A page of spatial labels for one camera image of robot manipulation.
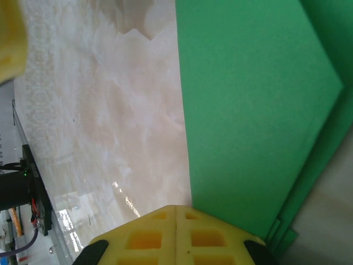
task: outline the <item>yellow plastic part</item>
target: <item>yellow plastic part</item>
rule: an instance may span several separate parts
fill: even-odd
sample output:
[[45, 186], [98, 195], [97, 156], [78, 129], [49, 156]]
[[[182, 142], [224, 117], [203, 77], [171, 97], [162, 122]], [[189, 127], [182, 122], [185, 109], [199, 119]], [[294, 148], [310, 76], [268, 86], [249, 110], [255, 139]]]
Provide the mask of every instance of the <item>yellow plastic part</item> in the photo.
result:
[[0, 83], [24, 73], [28, 42], [17, 0], [0, 0]]
[[170, 205], [122, 225], [91, 243], [109, 245], [99, 265], [254, 265], [245, 240], [257, 236], [188, 206]]

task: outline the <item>white marble floor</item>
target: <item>white marble floor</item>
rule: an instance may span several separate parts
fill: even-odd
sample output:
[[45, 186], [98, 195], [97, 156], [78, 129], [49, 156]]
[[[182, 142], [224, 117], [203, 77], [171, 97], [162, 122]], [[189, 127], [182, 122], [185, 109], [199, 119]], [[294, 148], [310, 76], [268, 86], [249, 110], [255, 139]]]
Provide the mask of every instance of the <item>white marble floor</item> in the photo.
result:
[[22, 6], [16, 108], [73, 258], [140, 215], [191, 204], [174, 1]]

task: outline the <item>glossy floor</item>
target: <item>glossy floor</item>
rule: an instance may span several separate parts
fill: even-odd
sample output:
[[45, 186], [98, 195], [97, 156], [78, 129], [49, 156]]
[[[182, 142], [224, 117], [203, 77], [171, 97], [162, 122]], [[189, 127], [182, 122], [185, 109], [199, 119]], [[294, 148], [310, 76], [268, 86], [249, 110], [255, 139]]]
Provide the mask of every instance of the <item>glossy floor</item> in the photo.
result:
[[72, 256], [167, 204], [190, 204], [175, 6], [23, 1], [17, 112]]

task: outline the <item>black rubber edge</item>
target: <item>black rubber edge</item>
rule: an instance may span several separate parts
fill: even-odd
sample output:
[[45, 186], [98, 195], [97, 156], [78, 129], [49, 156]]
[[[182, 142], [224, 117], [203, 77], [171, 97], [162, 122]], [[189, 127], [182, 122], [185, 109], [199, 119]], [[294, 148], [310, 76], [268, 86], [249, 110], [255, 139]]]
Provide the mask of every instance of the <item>black rubber edge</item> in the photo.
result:
[[255, 265], [279, 265], [275, 257], [266, 246], [252, 240], [246, 240], [244, 245]]
[[72, 265], [98, 265], [109, 243], [99, 240], [83, 249]]

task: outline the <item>marble surface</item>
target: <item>marble surface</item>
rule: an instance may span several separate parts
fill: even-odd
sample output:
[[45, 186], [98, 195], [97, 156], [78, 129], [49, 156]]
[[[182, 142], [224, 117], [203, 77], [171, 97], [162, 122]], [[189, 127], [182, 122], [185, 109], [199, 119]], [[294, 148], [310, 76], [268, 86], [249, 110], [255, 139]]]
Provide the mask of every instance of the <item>marble surface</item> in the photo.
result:
[[191, 204], [173, 0], [22, 0], [16, 108], [75, 258], [95, 236]]

